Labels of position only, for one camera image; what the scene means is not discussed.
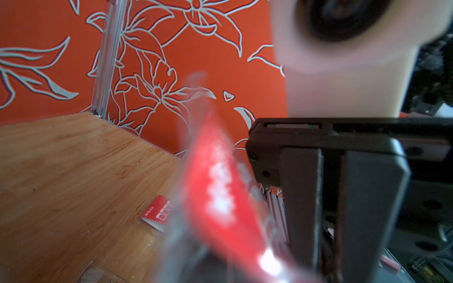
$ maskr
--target plastic wrapper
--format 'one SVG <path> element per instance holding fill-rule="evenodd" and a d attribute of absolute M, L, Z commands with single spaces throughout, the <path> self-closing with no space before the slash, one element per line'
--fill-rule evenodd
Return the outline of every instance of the plastic wrapper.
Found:
<path fill-rule="evenodd" d="M 191 135 L 157 282 L 314 283 L 292 260 L 248 166 L 212 110 Z"/>

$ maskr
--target white flower outline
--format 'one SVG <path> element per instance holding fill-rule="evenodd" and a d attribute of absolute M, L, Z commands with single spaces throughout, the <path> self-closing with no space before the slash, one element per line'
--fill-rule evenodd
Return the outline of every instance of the white flower outline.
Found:
<path fill-rule="evenodd" d="M 242 57 L 242 32 L 239 29 L 239 27 L 236 25 L 236 23 L 230 18 L 230 15 L 237 11 L 240 11 L 240 10 L 253 6 L 259 0 L 253 0 L 251 3 L 239 6 L 228 12 L 222 12 L 221 10 L 216 9 L 216 5 L 226 3 L 230 0 L 220 0 L 217 2 L 212 2 L 212 0 L 186 0 L 186 2 L 190 5 L 189 7 L 182 6 L 182 5 L 180 5 L 180 6 L 166 5 L 166 4 L 162 3 L 163 0 L 149 0 L 149 1 L 152 1 L 154 3 L 158 3 L 162 6 L 165 6 L 166 8 L 168 8 L 170 10 L 178 10 L 178 11 L 183 12 L 184 17 L 187 22 L 183 27 L 181 27 L 181 29 L 171 39 L 162 43 L 162 47 L 165 47 L 169 43 L 174 41 L 187 27 L 190 26 L 193 28 L 193 30 L 195 30 L 196 32 L 198 32 L 201 35 L 204 35 L 204 36 L 214 35 L 214 36 L 218 37 L 219 39 L 221 39 L 222 41 L 233 45 L 238 52 L 238 56 Z M 194 6 L 193 3 L 195 1 L 196 1 L 196 3 L 198 3 L 199 6 L 198 5 Z M 234 27 L 234 29 L 237 31 L 238 36 L 239 36 L 237 42 L 226 38 L 225 36 L 223 36 L 222 34 L 220 34 L 218 32 L 219 27 L 222 27 L 221 21 L 219 20 L 219 19 L 221 19 L 220 17 L 222 17 L 223 19 L 226 19 L 225 23 L 231 24 Z"/>
<path fill-rule="evenodd" d="M 236 95 L 234 95 L 226 90 L 223 91 L 223 100 L 225 100 L 225 102 L 230 102 L 235 98 L 236 98 Z"/>
<path fill-rule="evenodd" d="M 4 109 L 6 106 L 8 106 L 16 96 L 16 91 L 11 86 L 8 75 L 18 80 L 20 83 L 22 83 L 25 87 L 27 87 L 30 91 L 34 93 L 48 95 L 56 100 L 70 100 L 76 97 L 78 95 L 78 92 L 76 93 L 65 90 L 57 83 L 52 81 L 51 78 L 49 78 L 46 74 L 44 74 L 41 71 L 43 69 L 47 69 L 55 65 L 55 63 L 60 59 L 60 57 L 66 50 L 66 47 L 69 44 L 69 40 L 70 37 L 68 36 L 58 46 L 49 49 L 34 49 L 21 47 L 0 48 L 0 74 L 5 89 L 10 93 L 8 100 L 3 105 L 0 105 L 0 109 Z M 42 59 L 44 55 L 51 54 L 54 51 L 58 51 L 58 54 L 50 63 L 45 63 L 42 65 L 38 64 L 36 66 L 33 66 L 34 61 L 37 62 L 37 60 Z M 8 59 L 15 58 L 23 59 L 24 63 L 19 64 L 8 61 Z M 13 71 L 11 68 L 17 68 L 23 72 L 31 71 L 38 75 L 41 81 L 37 81 L 30 77 L 19 75 L 17 74 L 17 71 Z M 47 85 L 52 92 L 39 89 L 39 86 L 44 85 Z"/>
<path fill-rule="evenodd" d="M 69 4 L 71 4 L 74 13 L 78 16 L 80 13 L 80 0 L 69 0 Z"/>
<path fill-rule="evenodd" d="M 263 45 L 261 45 L 260 48 L 258 48 L 258 50 L 256 50 L 252 55 L 249 56 L 249 58 L 247 59 L 247 62 L 251 62 L 251 61 L 253 61 L 255 59 L 261 60 L 264 63 L 266 63 L 267 65 L 279 69 L 280 73 L 284 77 L 283 66 L 277 65 L 276 63 L 272 63 L 269 59 L 266 59 L 266 58 L 264 58 L 262 56 L 259 56 L 260 52 L 266 47 L 274 48 L 274 45 L 273 44 L 263 44 Z"/>
<path fill-rule="evenodd" d="M 148 60 L 148 58 L 146 57 L 146 55 L 144 53 L 142 53 L 141 56 L 139 56 L 139 59 L 140 59 L 140 62 L 142 63 L 142 66 L 143 66 L 142 60 L 144 60 L 144 59 Z M 159 67 L 167 68 L 166 73 L 169 77 L 171 77 L 171 75 L 174 74 L 174 81 L 165 82 L 164 85 L 160 85 L 160 83 L 157 82 L 159 79 L 157 77 L 157 72 L 159 70 Z M 152 66 L 149 69 L 142 67 L 141 74 L 135 73 L 133 76 L 122 77 L 116 83 L 114 91 L 111 93 L 111 98 L 115 102 L 115 104 L 118 106 L 119 111 L 121 111 L 121 108 L 119 107 L 118 102 L 115 100 L 113 94 L 116 94 L 116 95 L 122 94 L 124 104 L 125 104 L 125 111 L 126 111 L 124 118 L 121 118 L 121 119 L 119 118 L 117 123 L 115 123 L 115 124 L 118 125 L 119 127 L 123 127 L 123 128 L 134 131 L 135 133 L 137 133 L 138 136 L 141 135 L 143 127 L 147 124 L 151 114 L 156 112 L 156 109 L 159 105 L 164 105 L 167 109 L 169 109 L 174 114 L 179 116 L 184 121 L 187 128 L 189 129 L 190 128 L 190 112 L 189 112 L 188 108 L 184 105 L 184 103 L 197 99 L 201 96 L 210 97 L 212 99 L 217 99 L 215 94 L 210 89 L 205 88 L 205 87 L 194 88 L 194 87 L 183 86 L 174 91 L 173 87 L 178 81 L 178 75 L 176 73 L 176 70 L 173 67 L 169 66 L 165 61 L 163 61 L 161 59 L 157 62 L 156 66 L 154 67 L 154 73 L 152 73 L 151 70 L 152 70 Z M 145 77 L 148 77 L 148 76 L 146 76 L 144 72 L 147 72 L 147 71 L 150 71 L 150 77 L 152 78 L 152 80 L 150 82 L 145 79 Z M 120 85 L 127 85 L 127 89 L 120 88 Z M 142 106 L 137 109 L 128 110 L 127 106 L 126 106 L 126 94 L 132 88 L 135 89 L 142 98 L 152 101 L 150 104 L 153 104 L 153 105 L 152 106 L 149 106 L 149 105 Z M 130 114 L 144 110 L 144 109 L 148 109 L 149 113 L 147 114 L 143 123 L 139 124 L 135 128 L 130 127 L 130 125 L 135 122 L 134 120 L 130 121 L 128 123 L 125 123 L 125 121 L 127 121 L 129 119 Z"/>
<path fill-rule="evenodd" d="M 239 112 L 239 114 L 242 116 L 245 123 L 247 124 L 247 128 L 250 130 L 255 121 L 255 117 L 253 116 L 253 113 L 250 110 L 248 110 L 247 108 L 242 107 L 242 106 L 234 107 L 234 110 Z M 235 143 L 233 145 L 233 148 L 245 150 L 245 142 L 248 140 L 249 140 L 248 138 L 243 138 L 243 139 L 239 140 L 237 143 Z"/>
<path fill-rule="evenodd" d="M 156 24 L 161 22 L 162 20 L 173 17 L 172 11 L 165 8 L 164 6 L 155 4 L 155 5 L 145 7 L 144 9 L 139 11 L 133 17 L 132 20 L 130 20 L 130 9 L 132 7 L 133 1 L 129 0 L 128 2 L 129 2 L 129 4 L 128 4 L 128 9 L 127 9 L 127 14 L 125 17 L 125 22 L 122 24 L 122 29 L 121 29 L 121 34 L 120 34 L 120 43 L 119 43 L 119 47 L 118 47 L 118 56 L 116 59 L 116 66 L 118 68 L 124 67 L 124 64 L 121 61 L 125 54 L 127 46 L 129 46 L 130 48 L 133 48 L 136 51 L 155 54 L 155 55 L 159 56 L 161 59 L 163 59 L 164 61 L 166 61 L 162 46 L 160 45 L 160 43 L 158 42 L 158 40 L 154 36 L 154 34 L 151 32 L 151 29 L 154 26 L 156 26 Z M 166 15 L 160 19 L 157 19 L 155 21 L 155 23 L 149 29 L 147 29 L 145 26 L 140 26 L 140 23 L 145 19 L 143 14 L 145 14 L 147 11 L 149 11 L 151 9 L 161 9 L 163 11 L 166 11 L 168 13 L 168 15 Z M 102 33 L 103 30 L 102 30 L 101 24 L 98 24 L 97 21 L 105 21 L 105 19 L 106 19 L 106 14 L 104 12 L 96 12 L 96 13 L 89 15 L 86 18 L 85 22 L 87 24 L 94 26 L 97 30 L 99 30 Z M 138 45 L 141 45 L 141 40 L 142 40 L 139 37 L 139 35 L 145 36 L 148 41 L 151 40 L 151 42 L 154 44 L 154 46 L 158 47 L 159 50 L 155 51 L 155 50 L 150 50 L 150 49 L 145 49 L 145 48 L 139 47 Z M 96 77 L 99 54 L 100 54 L 100 49 L 96 53 L 96 56 L 93 60 L 93 65 L 91 67 L 91 70 L 87 73 L 87 76 L 89 76 L 89 77 L 93 77 L 93 78 Z"/>

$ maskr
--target blurry red card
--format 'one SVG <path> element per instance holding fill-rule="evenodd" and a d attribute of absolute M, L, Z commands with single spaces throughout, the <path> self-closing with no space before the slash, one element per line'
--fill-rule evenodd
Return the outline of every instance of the blurry red card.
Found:
<path fill-rule="evenodd" d="M 157 230 L 164 232 L 171 209 L 171 201 L 159 195 L 143 212 L 142 219 Z"/>
<path fill-rule="evenodd" d="M 248 168 L 234 159 L 231 145 L 217 117 L 208 116 L 187 159 L 181 186 L 186 213 L 202 242 L 259 276 L 258 259 L 269 249 L 265 230 L 270 222 L 265 220 L 265 205 L 259 210 L 251 195 L 259 192 L 255 179 L 245 175 Z"/>

